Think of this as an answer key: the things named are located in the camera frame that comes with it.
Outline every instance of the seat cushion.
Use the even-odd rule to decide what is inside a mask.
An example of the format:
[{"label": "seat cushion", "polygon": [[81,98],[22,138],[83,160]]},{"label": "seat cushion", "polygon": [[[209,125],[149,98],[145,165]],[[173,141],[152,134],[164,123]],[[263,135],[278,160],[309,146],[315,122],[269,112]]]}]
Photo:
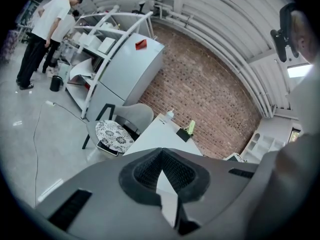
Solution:
[{"label": "seat cushion", "polygon": [[125,153],[134,140],[117,122],[112,120],[99,121],[95,126],[95,134],[99,141],[114,151]]}]

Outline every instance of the man's hand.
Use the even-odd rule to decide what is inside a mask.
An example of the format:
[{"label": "man's hand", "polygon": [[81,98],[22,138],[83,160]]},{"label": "man's hand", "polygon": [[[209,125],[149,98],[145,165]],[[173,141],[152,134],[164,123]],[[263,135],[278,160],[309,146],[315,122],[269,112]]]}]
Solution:
[{"label": "man's hand", "polygon": [[44,47],[45,47],[45,48],[48,48],[49,45],[50,45],[50,39],[47,39],[46,42],[45,42]]}]

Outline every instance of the brown brick wall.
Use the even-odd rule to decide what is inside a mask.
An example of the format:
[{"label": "brown brick wall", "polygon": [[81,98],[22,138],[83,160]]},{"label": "brown brick wall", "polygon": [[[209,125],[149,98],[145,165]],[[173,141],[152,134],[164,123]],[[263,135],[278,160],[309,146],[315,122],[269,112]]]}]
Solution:
[{"label": "brown brick wall", "polygon": [[153,23],[165,45],[163,68],[142,95],[155,116],[174,109],[174,122],[195,121],[193,140],[203,155],[223,158],[241,152],[261,116],[246,88],[210,50],[188,36]]}]

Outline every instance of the white corrugated ceiling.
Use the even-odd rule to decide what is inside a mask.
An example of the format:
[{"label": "white corrugated ceiling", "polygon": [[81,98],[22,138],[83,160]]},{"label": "white corrugated ceiling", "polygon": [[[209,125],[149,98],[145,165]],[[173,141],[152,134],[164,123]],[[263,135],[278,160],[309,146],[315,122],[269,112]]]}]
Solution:
[{"label": "white corrugated ceiling", "polygon": [[[118,4],[121,11],[130,12],[138,8],[139,1],[84,0],[77,9],[87,14],[101,7],[110,10]],[[280,28],[279,10],[292,0],[146,1],[145,10],[153,10],[154,4],[158,4],[182,15],[181,19],[163,12],[159,21],[197,39],[224,60],[248,89],[264,117],[283,111],[286,114],[285,110],[291,109],[286,96],[296,83],[289,78],[287,66],[304,60],[295,59],[289,52],[288,58],[292,61],[280,62],[270,31]]]}]

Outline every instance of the trash can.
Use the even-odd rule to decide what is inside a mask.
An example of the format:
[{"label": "trash can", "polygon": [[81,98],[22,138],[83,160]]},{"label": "trash can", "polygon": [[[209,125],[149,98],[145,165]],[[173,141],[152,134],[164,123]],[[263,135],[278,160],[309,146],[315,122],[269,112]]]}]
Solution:
[{"label": "trash can", "polygon": [[58,92],[60,89],[61,83],[62,83],[62,78],[60,76],[54,75],[51,80],[50,90],[53,92]]}]

